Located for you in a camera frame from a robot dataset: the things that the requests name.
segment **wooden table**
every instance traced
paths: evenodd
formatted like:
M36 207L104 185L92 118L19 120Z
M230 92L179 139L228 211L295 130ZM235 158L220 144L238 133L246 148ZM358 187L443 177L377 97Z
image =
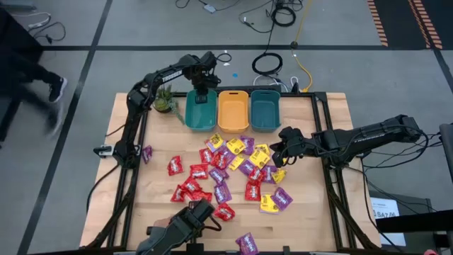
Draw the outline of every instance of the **wooden table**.
M178 100L180 100L180 112L184 115L185 98ZM328 93L328 105L333 127L351 129L352 122L345 94ZM321 103L319 103L319 107L319 111L322 113ZM280 114L281 128L297 127L306 136L316 131L309 98L281 98ZM108 132L114 131L124 124L126 116L126 94L118 93ZM321 120L323 129L326 129L322 114ZM249 127L245 135L254 137L256 143L272 144L279 142L277 134L280 129L271 134L264 134L253 132ZM214 132L220 133L227 140L238 137L237 134L223 133L218 126ZM148 164L142 163L139 169L128 249L135 250L137 245L147 238L145 233L147 226L152 226L154 221L175 214L187 205L187 203L170 202L171 196L176 186L187 179L190 171L189 166L200 163L198 150L205 148L203 141L211 135L211 132L192 132L186 126L181 125L175 115L160 114L155 110L149 113L144 146L151 145L153 147L153 156ZM121 132L117 132L107 137L105 143L115 144L120 136ZM185 172L168 176L167 164L171 157L177 154L182 156ZM116 161L113 158L102 159L96 178L99 179L115 164ZM361 167L358 160L353 161L351 166ZM228 170L230 178L226 183L233 197L233 200L229 201L228 204L236 211L236 217L231 222L221 221L223 227L221 232L209 230L203 232L203 238L200 239L200 242L205 243L206 251L238 250L239 248L234 240L247 232L253 234L261 251L282 251L284 245L289 245L292 251L336 250L321 160L305 157L297 160L297 163L292 166L286 166L285 169L288 170L288 173L280 186L294 198L294 202L279 215L260 213L259 202L244 200L246 177L239 170ZM380 246L379 234L367 216L362 175L347 169L343 172L350 213L365 234ZM111 216L119 175L120 171L117 170L100 183L94 191L81 245L86 245L92 241ZM204 191L213 191L214 180L199 180L198 183ZM261 193L273 193L275 189L276 185L263 183ZM212 203L217 206L215 198L213 198ZM344 222L340 213L338 215L343 243L344 246L347 246ZM123 219L119 220L118 223L118 237L122 230L122 224ZM119 239L115 239L116 244L119 244Z

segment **teal bin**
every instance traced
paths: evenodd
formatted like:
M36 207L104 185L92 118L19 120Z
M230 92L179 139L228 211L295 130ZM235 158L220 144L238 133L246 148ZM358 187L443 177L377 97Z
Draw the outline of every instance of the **teal bin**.
M280 93L257 90L251 94L251 124L253 131L274 132L280 125Z
M206 103L195 103L196 96L195 90L187 93L185 124L194 131L212 131L217 123L217 93L209 89Z

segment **small potted plant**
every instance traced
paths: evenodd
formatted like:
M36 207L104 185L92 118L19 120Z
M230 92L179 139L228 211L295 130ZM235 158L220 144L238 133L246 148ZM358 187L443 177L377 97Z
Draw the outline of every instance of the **small potted plant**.
M154 109L160 113L174 113L179 121L184 123L183 116L179 113L178 102L173 98L171 84L167 87L161 86L157 89L156 100L154 100Z

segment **orange bin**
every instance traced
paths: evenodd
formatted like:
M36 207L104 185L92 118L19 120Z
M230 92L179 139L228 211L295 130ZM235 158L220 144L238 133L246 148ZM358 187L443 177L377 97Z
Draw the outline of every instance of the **orange bin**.
M248 127L248 94L223 91L219 94L219 127L223 132L240 133Z

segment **candy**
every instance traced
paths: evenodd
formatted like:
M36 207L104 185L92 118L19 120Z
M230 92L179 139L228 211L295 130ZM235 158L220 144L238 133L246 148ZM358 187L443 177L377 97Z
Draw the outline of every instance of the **candy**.
M171 158L170 163L168 163L167 169L169 176L184 172L183 165L181 164L181 156L178 155Z
M226 203L220 204L214 211L214 216L221 218L223 221L229 221L235 215L236 213Z
M246 148L246 145L242 142L242 140L237 138L229 140L226 145L229 151L235 155L241 153Z
M202 200L202 198L208 200L209 202L212 201L212 193L210 192L194 191L192 193L188 193L187 195L191 201L199 201Z
M153 148L148 145L142 150L142 157L145 164L148 164L151 156L153 155Z
M194 179L207 179L207 164L191 165L190 177Z
M241 255L256 255L259 253L258 247L250 232L236 239L236 243L239 245Z
M225 141L222 139L222 137L220 137L219 134L215 133L213 136L211 136L211 138L205 141L205 144L211 152L215 152L225 144Z
M225 182L214 187L214 194L217 199L217 203L219 204L225 203L232 199L231 193L229 192L228 186Z
M253 154L250 156L249 159L255 166L259 167L262 169L266 163L270 160L269 155L267 155L264 151L261 149L255 149Z
M261 201L260 186L248 182L246 186L246 200Z
M202 163L210 163L212 161L214 155L208 148L201 149L199 152Z
M171 202L184 202L184 195L185 191L181 187L181 185L178 185L176 187L175 193L173 193L173 196L171 197L170 201Z
M214 157L212 158L211 165L218 169L225 169L236 157L226 146L221 146Z
M246 155L252 155L253 145L255 144L255 139L252 137L247 137L245 135L241 135L241 141L246 145L245 150L242 152Z
M238 169L238 167L242 164L242 162L244 161L245 159L241 156L241 155L237 155L233 161L230 163L229 165L229 168L233 171L235 171L236 169Z
M275 184L274 178L272 177L272 173L277 172L277 167L276 166L265 165L263 167L262 171L264 172L263 182Z
M261 181L263 181L263 178L264 173L257 166L253 168L252 172L248 176L248 180L250 181L250 183L257 186L261 185Z
M276 183L280 183L283 178L286 176L286 171L283 169L278 169L276 173L271 173L272 178Z
M286 193L283 188L280 187L275 190L274 195L272 195L270 198L274 201L274 203L280 210L286 209L286 207L288 207L288 205L292 202L292 198L288 195L288 193Z
M250 162L249 159L247 159L246 161L244 161L240 166L239 166L239 170L241 170L241 172L247 176L250 175L250 173L253 171L253 168L255 167L254 164L252 164L252 162Z
M272 199L270 199L269 194L261 196L260 212L278 214L278 212L279 212L278 207L274 203L274 201Z
M257 144L255 145L255 149L260 149L265 152L268 156L270 155L269 146L267 144Z
M198 182L192 177L187 178L187 180L184 181L182 187L185 190L187 190L189 193L193 193L195 191L201 191L200 184L198 184Z
M225 179L229 178L229 175L226 171L219 169L213 169L209 171L209 174L217 184L221 184Z

